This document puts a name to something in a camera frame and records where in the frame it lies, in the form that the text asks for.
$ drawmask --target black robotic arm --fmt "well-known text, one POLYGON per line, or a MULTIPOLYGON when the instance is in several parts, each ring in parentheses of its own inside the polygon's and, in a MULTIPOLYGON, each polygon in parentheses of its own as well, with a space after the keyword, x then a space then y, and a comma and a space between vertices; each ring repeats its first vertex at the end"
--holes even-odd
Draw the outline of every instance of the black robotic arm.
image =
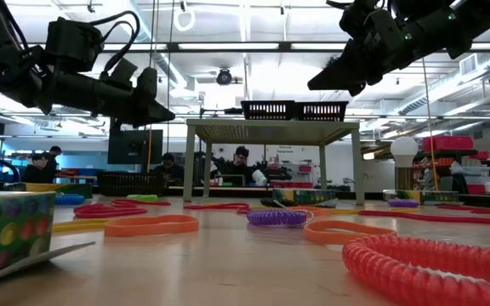
MULTIPOLYGON (((118 21, 115 26, 122 23, 131 26, 127 21, 118 21)), ((6 3, 0 0, 0 93, 27 107, 38 107, 45 114, 57 103, 90 111, 93 116, 114 117, 118 126, 127 123, 138 127, 173 120, 174 113, 155 101, 156 69, 145 68, 136 88, 130 82, 137 67, 123 56, 139 27, 137 16, 129 11, 91 23, 59 18, 48 26, 45 49, 30 47, 6 3), (95 26, 124 14, 131 14, 136 20, 130 42, 109 60, 99 80, 80 74, 92 70, 110 34, 102 36, 95 26), (114 65, 117 66, 109 75, 114 65)))
POLYGON ((450 7, 453 0, 389 0, 394 19, 389 10, 375 6, 378 1, 327 1, 344 10, 339 26, 352 39, 308 82, 309 89, 348 90, 355 96, 385 73, 444 48, 455 59, 490 29, 490 0, 463 0, 456 8, 450 7))

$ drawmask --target black basket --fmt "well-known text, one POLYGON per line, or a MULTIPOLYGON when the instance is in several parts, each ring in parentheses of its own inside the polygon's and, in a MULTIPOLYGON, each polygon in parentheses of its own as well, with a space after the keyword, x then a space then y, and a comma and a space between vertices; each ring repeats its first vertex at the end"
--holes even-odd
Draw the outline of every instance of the black basket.
POLYGON ((163 193, 161 173, 98 172, 98 185, 103 196, 157 195, 163 193))
POLYGON ((247 120, 290 120, 294 101, 242 101, 247 120))
POLYGON ((343 122, 349 102, 299 102, 295 103, 300 121, 343 122))

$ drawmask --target metal table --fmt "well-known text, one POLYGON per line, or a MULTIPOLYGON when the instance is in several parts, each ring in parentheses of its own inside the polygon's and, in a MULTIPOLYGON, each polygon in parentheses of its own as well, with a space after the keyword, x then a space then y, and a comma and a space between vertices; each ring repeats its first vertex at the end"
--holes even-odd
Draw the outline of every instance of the metal table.
POLYGON ((206 145, 203 196, 209 196, 211 148, 213 144, 237 145, 312 145, 319 147, 321 187, 327 188, 325 148, 332 142, 351 134, 356 204, 364 204, 364 182, 359 123, 255 121, 232 119, 188 119, 186 136, 185 184, 183 200, 191 201, 194 173, 194 142, 196 135, 206 145))

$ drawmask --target person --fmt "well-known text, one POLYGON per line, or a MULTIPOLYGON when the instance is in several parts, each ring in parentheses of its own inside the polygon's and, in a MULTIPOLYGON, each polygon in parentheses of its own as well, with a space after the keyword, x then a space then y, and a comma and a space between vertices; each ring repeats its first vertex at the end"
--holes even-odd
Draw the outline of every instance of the person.
MULTIPOLYGON (((234 161, 225 165, 224 167, 217 167, 219 172, 222 174, 235 174, 245 176, 245 185, 254 183, 253 172, 249 167, 247 167, 248 150, 245 146, 240 145, 236 148, 236 153, 234 154, 234 161)), ((224 177, 225 182, 233 183, 236 186, 242 186, 242 178, 229 178, 224 177)))
POLYGON ((31 165, 27 165, 22 182, 37 184, 52 184, 54 175, 46 171, 48 160, 44 154, 34 154, 31 156, 31 165))
POLYGON ((46 172, 46 176, 51 178, 51 182, 54 181, 54 176, 58 172, 58 162, 56 161, 56 156, 61 154, 61 148, 57 145, 54 145, 50 148, 50 151, 44 155, 47 160, 47 166, 44 168, 44 172, 46 172))
POLYGON ((154 173, 163 173, 168 176, 169 181, 183 182, 185 179, 185 169, 175 163, 175 156, 166 153, 162 156, 162 165, 158 165, 152 170, 154 173))

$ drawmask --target table leg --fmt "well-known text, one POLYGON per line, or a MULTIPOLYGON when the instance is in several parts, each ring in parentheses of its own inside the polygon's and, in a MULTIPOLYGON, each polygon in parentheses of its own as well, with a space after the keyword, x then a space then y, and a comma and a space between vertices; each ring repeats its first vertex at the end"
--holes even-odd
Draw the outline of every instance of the table leg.
POLYGON ((362 171, 361 135, 357 129, 350 132, 353 144, 353 174, 355 176, 356 204, 363 205, 364 198, 364 172, 362 171))
POLYGON ((209 196, 209 179, 210 179, 210 174, 211 174, 211 155, 213 152, 211 152, 211 147, 213 146, 212 143, 207 142, 206 143, 206 148, 205 148, 205 167, 204 167, 204 174, 203 174, 203 197, 208 197, 209 196))
POLYGON ((194 142, 196 127, 188 126, 186 135, 185 183, 183 186, 183 201, 192 201, 192 181, 194 180, 194 142))
POLYGON ((326 146, 324 144, 319 145, 319 157, 321 167, 321 189, 327 188, 327 155, 325 153, 326 146))

